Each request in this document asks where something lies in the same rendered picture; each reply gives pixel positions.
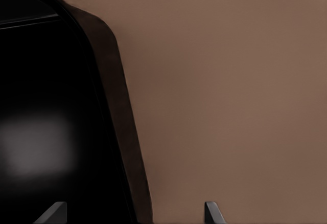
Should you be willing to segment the black storage box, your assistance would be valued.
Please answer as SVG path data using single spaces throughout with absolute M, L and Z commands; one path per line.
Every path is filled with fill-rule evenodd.
M 96 58 L 60 0 L 0 0 L 0 224 L 135 224 Z

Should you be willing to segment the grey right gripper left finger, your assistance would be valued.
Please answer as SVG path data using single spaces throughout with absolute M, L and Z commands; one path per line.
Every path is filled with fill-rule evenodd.
M 67 203 L 55 202 L 33 224 L 67 224 Z

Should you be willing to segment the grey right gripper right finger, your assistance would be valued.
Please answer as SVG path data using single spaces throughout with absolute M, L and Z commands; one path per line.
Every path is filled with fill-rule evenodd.
M 226 221 L 214 201 L 204 203 L 204 223 L 205 224 L 226 224 Z

